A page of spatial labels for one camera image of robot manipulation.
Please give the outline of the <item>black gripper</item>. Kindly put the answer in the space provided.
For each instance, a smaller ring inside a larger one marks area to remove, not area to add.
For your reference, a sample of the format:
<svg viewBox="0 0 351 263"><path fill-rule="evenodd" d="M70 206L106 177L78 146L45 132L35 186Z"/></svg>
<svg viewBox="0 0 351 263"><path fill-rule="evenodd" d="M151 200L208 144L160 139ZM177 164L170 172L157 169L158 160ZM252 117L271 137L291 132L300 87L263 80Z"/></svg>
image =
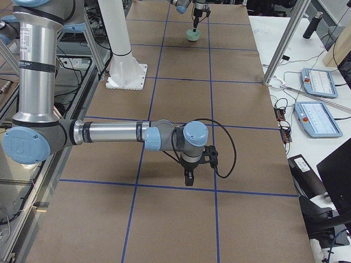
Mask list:
<svg viewBox="0 0 351 263"><path fill-rule="evenodd" d="M193 0L193 32L196 32L199 24L199 18L202 17L203 10L205 8L205 0Z"/></svg>
<svg viewBox="0 0 351 263"><path fill-rule="evenodd" d="M184 177L185 177L185 185L192 186L194 184L194 170L200 164L200 161L197 162L188 162L183 158L180 159L180 164L184 168Z"/></svg>

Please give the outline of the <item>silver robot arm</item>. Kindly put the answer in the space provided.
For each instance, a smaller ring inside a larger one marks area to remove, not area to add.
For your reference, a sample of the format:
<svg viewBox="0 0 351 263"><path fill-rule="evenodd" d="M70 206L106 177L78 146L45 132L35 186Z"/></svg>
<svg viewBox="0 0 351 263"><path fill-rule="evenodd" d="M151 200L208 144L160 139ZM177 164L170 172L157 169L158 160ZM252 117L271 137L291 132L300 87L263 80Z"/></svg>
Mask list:
<svg viewBox="0 0 351 263"><path fill-rule="evenodd" d="M197 31L197 26L200 22L200 19L203 16L203 13L208 14L209 9L207 8L206 1L190 1L190 0L169 0L169 3L175 6L176 11L179 14L184 14L190 3L193 4L192 10L192 20L193 20L193 32Z"/></svg>
<svg viewBox="0 0 351 263"><path fill-rule="evenodd" d="M150 151L173 151L184 168L185 184L194 183L194 170L210 161L208 129L199 121L175 127L155 122L83 122L54 115L57 34L83 32L83 1L14 1L20 23L19 108L13 127L2 139L7 156L21 164L35 164L73 145L93 142L137 141Z"/></svg>

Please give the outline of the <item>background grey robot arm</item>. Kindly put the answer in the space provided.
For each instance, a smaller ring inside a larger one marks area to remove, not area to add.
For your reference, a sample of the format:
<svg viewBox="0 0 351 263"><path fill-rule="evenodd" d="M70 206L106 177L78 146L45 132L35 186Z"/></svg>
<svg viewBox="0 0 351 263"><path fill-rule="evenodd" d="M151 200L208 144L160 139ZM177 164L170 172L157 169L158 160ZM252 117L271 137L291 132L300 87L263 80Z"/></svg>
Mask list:
<svg viewBox="0 0 351 263"><path fill-rule="evenodd" d="M5 45L11 44L15 39L20 38L20 22L14 15L1 17L1 41Z"/></svg>

